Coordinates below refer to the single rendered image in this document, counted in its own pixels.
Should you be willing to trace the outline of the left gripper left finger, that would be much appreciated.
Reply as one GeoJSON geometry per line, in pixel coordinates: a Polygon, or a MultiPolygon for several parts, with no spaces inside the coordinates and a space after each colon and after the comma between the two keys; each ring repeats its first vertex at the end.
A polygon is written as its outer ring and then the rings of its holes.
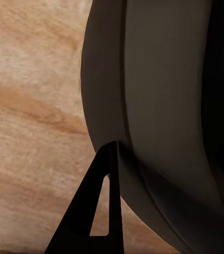
{"type": "Polygon", "coordinates": [[[44,254],[124,254],[117,142],[100,147],[44,254]],[[105,176],[109,234],[89,236],[105,176]]]}

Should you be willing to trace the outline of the cauldron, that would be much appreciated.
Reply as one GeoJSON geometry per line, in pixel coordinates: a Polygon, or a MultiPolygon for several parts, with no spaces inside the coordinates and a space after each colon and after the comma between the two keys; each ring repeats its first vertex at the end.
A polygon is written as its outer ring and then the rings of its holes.
{"type": "Polygon", "coordinates": [[[224,254],[224,0],[93,0],[80,85],[126,204],[180,253],[224,254]]]}

